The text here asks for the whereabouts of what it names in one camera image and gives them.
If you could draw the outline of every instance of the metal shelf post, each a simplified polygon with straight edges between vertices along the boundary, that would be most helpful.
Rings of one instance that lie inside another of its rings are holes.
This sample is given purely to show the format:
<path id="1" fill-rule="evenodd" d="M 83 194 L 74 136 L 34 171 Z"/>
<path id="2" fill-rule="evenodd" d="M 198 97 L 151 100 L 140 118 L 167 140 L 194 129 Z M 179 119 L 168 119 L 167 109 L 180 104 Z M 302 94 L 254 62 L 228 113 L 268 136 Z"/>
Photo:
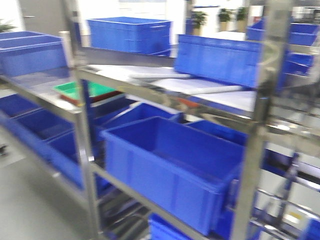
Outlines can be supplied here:
<path id="1" fill-rule="evenodd" d="M 265 149 L 266 123 L 283 65 L 288 42 L 291 0 L 269 0 L 268 19 L 263 41 L 262 62 L 258 78 L 254 112 L 250 123 L 245 162 L 241 176 L 240 194 L 236 207 L 232 240 L 246 240 L 251 219 L 254 195 L 260 180 L 261 163 Z"/>

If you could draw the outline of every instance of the blue plastic crate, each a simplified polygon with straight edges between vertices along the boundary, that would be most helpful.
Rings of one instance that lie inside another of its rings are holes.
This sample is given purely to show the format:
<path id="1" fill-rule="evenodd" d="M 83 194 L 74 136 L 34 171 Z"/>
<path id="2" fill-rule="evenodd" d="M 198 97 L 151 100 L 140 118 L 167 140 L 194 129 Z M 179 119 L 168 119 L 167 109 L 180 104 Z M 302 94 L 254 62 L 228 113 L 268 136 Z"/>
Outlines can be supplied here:
<path id="1" fill-rule="evenodd" d="M 35 32 L 35 31 L 10 31 L 10 32 L 0 33 L 0 40 L 25 38 L 25 37 L 41 36 L 41 35 L 44 35 L 44 34 L 40 32 Z"/>
<path id="2" fill-rule="evenodd" d="M 319 240 L 320 239 L 320 220 L 311 218 L 306 229 L 302 232 L 299 240 Z"/>
<path id="3" fill-rule="evenodd" d="M 207 120 L 190 122 L 187 123 L 186 126 L 201 130 L 205 133 L 228 140 L 241 146 L 245 146 L 247 142 L 247 134 Z"/>
<path id="4" fill-rule="evenodd" d="M 96 128 L 98 141 L 102 140 L 99 138 L 99 131 L 100 129 Z M 47 144 L 49 145 L 49 159 L 52 165 L 80 189 L 83 189 L 83 175 L 77 157 L 74 132 L 70 131 L 64 135 L 51 139 Z M 96 146 L 93 147 L 93 154 L 95 157 L 99 154 L 99 149 L 97 149 Z M 96 184 L 98 195 L 109 186 L 109 183 L 100 176 L 96 177 Z"/>
<path id="5" fill-rule="evenodd" d="M 217 231 L 215 233 L 224 240 L 229 240 L 231 238 L 233 219 L 234 213 L 231 211 L 226 212 L 219 219 Z M 192 240 L 156 214 L 152 214 L 149 217 L 149 229 L 152 240 Z M 260 233 L 261 231 L 258 230 L 254 235 L 249 236 L 248 240 L 258 240 Z"/>
<path id="6" fill-rule="evenodd" d="M 192 240 L 156 214 L 149 218 L 152 240 Z"/>
<path id="7" fill-rule="evenodd" d="M 110 174 L 202 234 L 216 229 L 242 146 L 161 117 L 102 135 Z"/>
<path id="8" fill-rule="evenodd" d="M 179 35 L 178 55 L 174 69 L 224 84 L 255 88 L 262 44 L 249 41 Z M 278 88 L 286 74 L 306 74 L 312 56 L 288 52 L 282 67 Z"/>
<path id="9" fill-rule="evenodd" d="M 183 119 L 183 113 L 180 111 L 176 111 L 176 113 L 169 113 L 158 107 L 146 103 L 141 103 L 138 106 L 129 108 L 126 111 L 123 111 L 115 117 L 107 120 L 101 125 L 101 127 L 104 129 L 110 129 L 123 124 L 131 123 L 137 120 L 148 119 L 151 117 L 162 117 L 170 119 L 174 122 L 180 122 Z"/>
<path id="10" fill-rule="evenodd" d="M 38 110 L 11 119 L 9 130 L 37 154 L 48 159 L 45 140 L 70 131 L 72 123 L 47 110 Z"/>
<path id="11" fill-rule="evenodd" d="M 0 74 L 15 77 L 65 66 L 59 37 L 42 35 L 0 40 Z"/>
<path id="12" fill-rule="evenodd" d="M 39 105 L 17 95 L 0 98 L 0 124 L 10 128 L 10 118 L 40 109 Z"/>
<path id="13" fill-rule="evenodd" d="M 87 20 L 91 46 L 122 52 L 154 54 L 170 49 L 171 21 L 135 17 Z"/>
<path id="14" fill-rule="evenodd" d="M 262 41 L 265 34 L 265 21 L 261 20 L 247 28 L 247 39 Z M 319 25 L 292 23 L 289 43 L 296 45 L 312 46 L 319 32 Z"/>

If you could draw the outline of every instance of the wall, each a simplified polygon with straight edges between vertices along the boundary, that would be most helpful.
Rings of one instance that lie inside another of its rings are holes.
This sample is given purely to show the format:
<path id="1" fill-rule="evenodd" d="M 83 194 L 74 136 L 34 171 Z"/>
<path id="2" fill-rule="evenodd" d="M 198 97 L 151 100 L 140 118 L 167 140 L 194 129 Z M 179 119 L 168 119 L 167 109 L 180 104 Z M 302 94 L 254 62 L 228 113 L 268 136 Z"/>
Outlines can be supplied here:
<path id="1" fill-rule="evenodd" d="M 0 0 L 0 19 L 12 21 L 11 24 L 16 26 L 13 31 L 24 31 L 24 22 L 20 11 L 18 0 Z"/>

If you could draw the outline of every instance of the white panel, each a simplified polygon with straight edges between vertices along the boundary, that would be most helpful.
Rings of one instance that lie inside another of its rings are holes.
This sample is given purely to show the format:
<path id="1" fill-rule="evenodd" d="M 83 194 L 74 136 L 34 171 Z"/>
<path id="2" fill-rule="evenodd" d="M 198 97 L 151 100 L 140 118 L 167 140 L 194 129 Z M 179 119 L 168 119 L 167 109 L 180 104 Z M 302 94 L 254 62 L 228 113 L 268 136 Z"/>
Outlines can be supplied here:
<path id="1" fill-rule="evenodd" d="M 118 0 L 78 0 L 81 23 L 88 31 L 87 19 L 112 18 L 120 15 Z"/>

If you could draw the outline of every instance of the potted plant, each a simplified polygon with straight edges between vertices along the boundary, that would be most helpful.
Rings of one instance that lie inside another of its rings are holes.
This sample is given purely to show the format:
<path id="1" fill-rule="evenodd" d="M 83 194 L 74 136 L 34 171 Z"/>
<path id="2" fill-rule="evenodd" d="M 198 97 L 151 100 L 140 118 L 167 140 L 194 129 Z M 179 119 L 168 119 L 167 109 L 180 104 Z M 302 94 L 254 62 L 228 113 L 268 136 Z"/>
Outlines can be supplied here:
<path id="1" fill-rule="evenodd" d="M 231 20 L 232 11 L 230 9 L 221 8 L 219 12 L 220 32 L 227 31 L 228 22 Z"/>
<path id="2" fill-rule="evenodd" d="M 9 32 L 16 27 L 10 24 L 10 21 L 2 23 L 3 19 L 0 19 L 0 33 Z"/>
<path id="3" fill-rule="evenodd" d="M 207 16 L 203 11 L 194 11 L 192 13 L 193 35 L 201 35 L 201 26 L 206 24 Z"/>
<path id="4" fill-rule="evenodd" d="M 248 8 L 247 7 L 239 7 L 236 13 L 236 21 L 238 32 L 245 33 L 247 28 L 247 18 Z"/>

